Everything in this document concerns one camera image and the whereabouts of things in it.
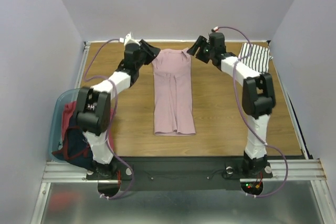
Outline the pink tank top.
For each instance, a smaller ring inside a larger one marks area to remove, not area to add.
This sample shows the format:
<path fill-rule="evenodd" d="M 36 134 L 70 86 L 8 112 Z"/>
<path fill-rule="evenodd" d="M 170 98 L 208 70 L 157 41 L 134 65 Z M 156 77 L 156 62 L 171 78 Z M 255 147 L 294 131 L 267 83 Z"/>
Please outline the pink tank top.
<path fill-rule="evenodd" d="M 196 134 L 193 118 L 192 56 L 187 49 L 163 49 L 152 61 L 154 134 Z"/>

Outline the black white striped tank top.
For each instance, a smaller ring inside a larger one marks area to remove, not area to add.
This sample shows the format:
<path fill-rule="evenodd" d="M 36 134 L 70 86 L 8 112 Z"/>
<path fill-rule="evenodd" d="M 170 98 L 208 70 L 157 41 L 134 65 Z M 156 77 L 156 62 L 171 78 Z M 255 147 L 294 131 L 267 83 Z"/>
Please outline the black white striped tank top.
<path fill-rule="evenodd" d="M 242 58 L 242 63 L 257 72 L 266 73 L 269 70 L 270 52 L 266 47 L 243 43 L 238 58 Z"/>

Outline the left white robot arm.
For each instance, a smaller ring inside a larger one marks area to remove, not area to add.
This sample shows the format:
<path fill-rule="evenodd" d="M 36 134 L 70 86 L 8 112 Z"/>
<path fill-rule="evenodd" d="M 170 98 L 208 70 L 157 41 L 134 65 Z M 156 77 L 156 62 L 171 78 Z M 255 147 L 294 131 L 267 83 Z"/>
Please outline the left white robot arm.
<path fill-rule="evenodd" d="M 124 57 L 117 69 L 109 77 L 93 76 L 86 79 L 102 79 L 102 82 L 80 88 L 74 113 L 76 123 L 83 130 L 92 151 L 94 173 L 103 179 L 113 178 L 117 172 L 117 166 L 112 162 L 115 154 L 108 140 L 117 110 L 111 107 L 111 102 L 118 105 L 118 94 L 133 86 L 140 68 L 149 65 L 161 51 L 144 40 L 121 38 L 119 42 L 124 44 Z"/>

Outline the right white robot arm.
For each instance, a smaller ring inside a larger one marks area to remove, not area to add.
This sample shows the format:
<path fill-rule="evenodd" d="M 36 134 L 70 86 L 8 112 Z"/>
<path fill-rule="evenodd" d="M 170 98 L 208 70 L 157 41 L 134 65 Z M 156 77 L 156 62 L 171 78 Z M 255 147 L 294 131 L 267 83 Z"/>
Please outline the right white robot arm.
<path fill-rule="evenodd" d="M 272 76 L 244 64 L 253 52 L 251 44 L 245 46 L 243 55 L 236 56 L 226 50 L 225 36 L 219 32 L 212 32 L 207 38 L 199 36 L 187 52 L 204 63 L 211 62 L 230 75 L 234 84 L 242 86 L 242 97 L 236 102 L 248 135 L 240 172 L 248 177 L 257 175 L 267 166 L 267 127 L 276 105 Z"/>

